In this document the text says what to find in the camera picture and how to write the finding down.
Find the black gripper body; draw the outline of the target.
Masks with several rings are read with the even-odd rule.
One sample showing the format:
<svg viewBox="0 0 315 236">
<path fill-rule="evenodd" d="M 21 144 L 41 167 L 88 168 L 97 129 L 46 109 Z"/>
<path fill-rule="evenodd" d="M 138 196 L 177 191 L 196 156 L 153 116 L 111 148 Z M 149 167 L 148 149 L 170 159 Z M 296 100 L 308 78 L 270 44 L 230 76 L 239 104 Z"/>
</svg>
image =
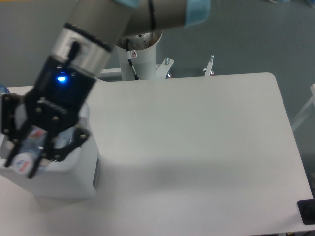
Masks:
<svg viewBox="0 0 315 236">
<path fill-rule="evenodd" d="M 24 100 L 27 118 L 32 125 L 48 130 L 53 117 L 59 118 L 53 128 L 56 133 L 76 125 L 79 112 L 96 82 L 94 77 L 61 65 L 49 56 Z"/>
</svg>

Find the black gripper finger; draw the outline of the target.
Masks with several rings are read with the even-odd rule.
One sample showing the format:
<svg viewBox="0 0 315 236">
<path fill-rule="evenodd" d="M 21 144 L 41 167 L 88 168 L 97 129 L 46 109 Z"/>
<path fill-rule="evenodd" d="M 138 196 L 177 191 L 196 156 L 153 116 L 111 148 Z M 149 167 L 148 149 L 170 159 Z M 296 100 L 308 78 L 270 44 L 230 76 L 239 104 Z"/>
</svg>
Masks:
<svg viewBox="0 0 315 236">
<path fill-rule="evenodd" d="M 55 137 L 52 137 L 47 133 L 43 148 L 40 150 L 40 154 L 35 160 L 31 171 L 28 173 L 29 179 L 33 178 L 38 170 L 44 169 L 45 164 L 42 164 L 42 161 L 64 161 L 72 151 L 74 151 L 77 147 L 80 147 L 89 138 L 89 131 L 81 125 L 76 125 L 73 128 L 74 131 L 70 144 L 62 148 L 54 148 L 54 144 L 59 133 Z"/>
<path fill-rule="evenodd" d="M 25 95 L 6 93 L 1 101 L 1 131 L 13 143 L 4 164 L 5 167 L 9 167 L 33 124 L 33 99 L 31 93 Z"/>
</svg>

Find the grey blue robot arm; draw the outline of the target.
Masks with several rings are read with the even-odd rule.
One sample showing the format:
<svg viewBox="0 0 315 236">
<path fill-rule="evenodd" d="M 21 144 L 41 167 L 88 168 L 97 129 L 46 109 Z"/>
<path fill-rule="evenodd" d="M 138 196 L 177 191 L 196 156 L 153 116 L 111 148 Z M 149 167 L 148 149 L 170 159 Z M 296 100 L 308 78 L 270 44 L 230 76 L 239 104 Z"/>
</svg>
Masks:
<svg viewBox="0 0 315 236">
<path fill-rule="evenodd" d="M 90 137 L 79 112 L 119 39 L 202 23 L 210 7 L 208 0 L 78 1 L 33 88 L 1 97 L 1 132 L 12 143 L 4 166 L 12 165 L 33 128 L 46 135 L 27 177 L 35 176 L 43 160 L 65 160 Z"/>
</svg>

